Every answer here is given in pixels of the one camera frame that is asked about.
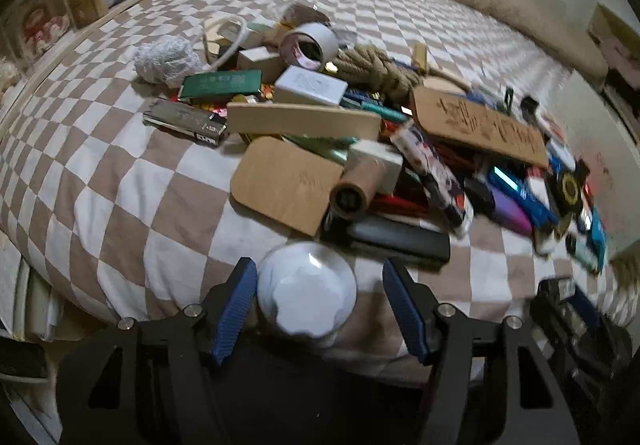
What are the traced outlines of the light wooden block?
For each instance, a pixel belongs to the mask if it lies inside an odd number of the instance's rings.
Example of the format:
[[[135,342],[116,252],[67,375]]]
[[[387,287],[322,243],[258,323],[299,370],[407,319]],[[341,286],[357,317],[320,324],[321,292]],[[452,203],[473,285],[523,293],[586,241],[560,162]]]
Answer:
[[[230,102],[227,124],[236,134],[377,140],[382,118],[374,112],[326,106]]]

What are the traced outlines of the dark silver flat box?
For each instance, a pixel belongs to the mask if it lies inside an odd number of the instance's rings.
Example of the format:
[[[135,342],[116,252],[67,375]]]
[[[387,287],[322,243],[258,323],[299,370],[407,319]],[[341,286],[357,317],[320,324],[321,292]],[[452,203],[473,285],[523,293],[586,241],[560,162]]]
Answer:
[[[143,111],[143,120],[214,147],[219,146],[229,134],[227,120],[218,113],[166,99],[152,100]]]

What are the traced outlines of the white mesh ball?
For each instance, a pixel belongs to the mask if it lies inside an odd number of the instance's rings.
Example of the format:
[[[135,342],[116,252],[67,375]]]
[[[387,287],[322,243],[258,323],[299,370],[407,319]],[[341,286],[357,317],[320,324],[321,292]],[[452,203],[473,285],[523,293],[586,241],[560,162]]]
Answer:
[[[134,70],[149,84],[178,88],[187,76],[200,72],[204,64],[186,38],[167,35],[139,46],[134,52]]]

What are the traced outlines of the checkered bed sheet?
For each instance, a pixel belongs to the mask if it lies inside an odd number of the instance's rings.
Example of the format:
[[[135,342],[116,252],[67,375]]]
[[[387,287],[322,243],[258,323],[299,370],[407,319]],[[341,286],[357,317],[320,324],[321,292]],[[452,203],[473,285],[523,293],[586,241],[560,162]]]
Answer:
[[[453,0],[143,0],[67,55],[2,138],[2,231],[64,298],[109,323],[163,318],[240,257],[293,240],[230,199],[242,139],[212,148],[144,123],[154,90],[132,57],[166,35],[197,40],[208,18],[265,21],[296,2],[401,60],[422,43],[431,61],[491,90],[547,99],[568,78],[518,31]]]

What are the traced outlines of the black round tin gold emblem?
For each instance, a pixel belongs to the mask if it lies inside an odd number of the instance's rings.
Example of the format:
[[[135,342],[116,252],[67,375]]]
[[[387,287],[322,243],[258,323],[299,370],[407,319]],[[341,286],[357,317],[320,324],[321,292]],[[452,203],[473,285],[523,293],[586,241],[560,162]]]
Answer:
[[[550,177],[551,196],[561,216],[579,215],[584,209],[584,188],[590,174],[589,165],[578,159],[574,170],[564,163],[552,168]]]

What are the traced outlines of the green flat box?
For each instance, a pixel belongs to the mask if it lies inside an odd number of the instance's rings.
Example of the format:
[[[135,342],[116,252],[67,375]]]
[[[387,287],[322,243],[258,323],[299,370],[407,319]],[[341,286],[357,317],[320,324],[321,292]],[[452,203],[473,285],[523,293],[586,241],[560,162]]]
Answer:
[[[255,94],[262,86],[260,70],[203,72],[187,76],[178,99],[198,101],[226,99],[239,94]]]

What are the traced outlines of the white cardboard shoe box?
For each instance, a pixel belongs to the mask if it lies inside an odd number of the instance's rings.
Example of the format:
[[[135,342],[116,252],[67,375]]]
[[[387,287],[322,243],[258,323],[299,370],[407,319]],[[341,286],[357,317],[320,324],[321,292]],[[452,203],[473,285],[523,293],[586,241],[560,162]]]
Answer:
[[[589,186],[612,259],[639,249],[639,151],[622,121],[578,72],[548,100],[567,145],[590,168]]]

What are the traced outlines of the carved wooden plaque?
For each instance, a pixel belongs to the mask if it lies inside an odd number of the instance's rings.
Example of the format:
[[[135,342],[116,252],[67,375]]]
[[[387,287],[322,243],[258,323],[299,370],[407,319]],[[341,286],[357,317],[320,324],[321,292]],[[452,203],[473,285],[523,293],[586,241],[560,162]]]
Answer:
[[[413,119],[432,137],[547,168],[541,131],[466,98],[420,86],[412,92]]]

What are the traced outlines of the patterned cartoon lighter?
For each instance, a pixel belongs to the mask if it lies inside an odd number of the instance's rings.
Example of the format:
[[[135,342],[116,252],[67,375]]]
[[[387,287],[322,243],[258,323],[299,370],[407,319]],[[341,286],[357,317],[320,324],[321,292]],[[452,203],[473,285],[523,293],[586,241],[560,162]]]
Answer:
[[[440,160],[420,127],[408,121],[395,131],[390,140],[419,176],[430,205],[442,212],[458,238],[465,237],[473,222],[472,204],[457,177]]]

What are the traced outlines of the white round jar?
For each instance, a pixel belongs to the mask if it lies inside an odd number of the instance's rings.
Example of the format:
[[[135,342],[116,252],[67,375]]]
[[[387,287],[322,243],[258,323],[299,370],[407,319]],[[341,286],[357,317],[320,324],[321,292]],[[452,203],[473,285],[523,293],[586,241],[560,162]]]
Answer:
[[[330,247],[313,241],[288,243],[257,266],[262,316],[294,338],[321,340],[337,332],[357,301],[352,266]]]

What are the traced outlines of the dark grey rectangular case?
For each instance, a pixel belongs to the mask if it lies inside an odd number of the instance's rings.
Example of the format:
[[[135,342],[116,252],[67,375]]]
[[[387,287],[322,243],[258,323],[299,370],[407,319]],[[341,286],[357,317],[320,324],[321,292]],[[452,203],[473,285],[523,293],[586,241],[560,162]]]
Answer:
[[[451,255],[447,234],[375,215],[347,220],[328,212],[322,220],[320,238],[344,249],[382,259],[399,257],[435,271],[448,264]]]

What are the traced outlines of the white charger box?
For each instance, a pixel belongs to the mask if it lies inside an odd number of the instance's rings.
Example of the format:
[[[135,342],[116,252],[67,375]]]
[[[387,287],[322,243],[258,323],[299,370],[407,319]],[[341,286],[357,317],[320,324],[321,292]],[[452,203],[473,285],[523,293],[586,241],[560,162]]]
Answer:
[[[274,83],[272,100],[276,104],[338,107],[347,87],[345,81],[333,76],[292,66]]]

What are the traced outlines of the rounded wooden board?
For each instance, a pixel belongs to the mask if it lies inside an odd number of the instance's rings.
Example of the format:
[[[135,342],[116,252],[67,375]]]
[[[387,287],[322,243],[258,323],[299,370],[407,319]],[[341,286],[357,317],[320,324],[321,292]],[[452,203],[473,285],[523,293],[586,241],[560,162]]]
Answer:
[[[318,231],[343,167],[289,142],[259,137],[231,182],[232,198],[307,236]]]

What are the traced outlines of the blue foil packet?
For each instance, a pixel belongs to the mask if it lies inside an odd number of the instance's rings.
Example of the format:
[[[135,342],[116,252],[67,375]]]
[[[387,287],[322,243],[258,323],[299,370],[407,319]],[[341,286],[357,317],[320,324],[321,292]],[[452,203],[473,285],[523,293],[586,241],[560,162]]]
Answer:
[[[606,235],[600,212],[596,206],[592,208],[591,227],[587,234],[587,246],[597,260],[597,272],[603,271],[605,266],[608,236]]]

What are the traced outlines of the white tape roll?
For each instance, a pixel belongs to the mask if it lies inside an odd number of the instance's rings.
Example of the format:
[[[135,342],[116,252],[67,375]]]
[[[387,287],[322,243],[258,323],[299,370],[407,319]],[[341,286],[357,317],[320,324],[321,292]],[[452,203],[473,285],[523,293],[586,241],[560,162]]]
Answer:
[[[336,34],[325,24],[308,22],[288,31],[280,41],[279,54],[288,66],[321,71],[340,50]]]

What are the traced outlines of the blue lighter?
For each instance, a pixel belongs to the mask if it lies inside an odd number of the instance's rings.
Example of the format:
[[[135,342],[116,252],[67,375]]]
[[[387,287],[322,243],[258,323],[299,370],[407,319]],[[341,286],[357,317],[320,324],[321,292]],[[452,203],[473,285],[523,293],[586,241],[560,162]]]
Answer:
[[[487,173],[487,182],[515,201],[525,212],[533,228],[547,229],[559,224],[560,218],[525,183],[510,173],[493,166]]]

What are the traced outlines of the purple lighter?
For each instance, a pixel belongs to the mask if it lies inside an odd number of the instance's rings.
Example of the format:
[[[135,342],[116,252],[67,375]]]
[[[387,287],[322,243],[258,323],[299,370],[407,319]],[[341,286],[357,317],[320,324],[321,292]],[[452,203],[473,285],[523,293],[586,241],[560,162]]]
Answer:
[[[518,235],[530,237],[533,234],[532,223],[518,202],[503,194],[495,186],[489,185],[488,189],[495,203],[494,209],[489,214],[491,220]]]

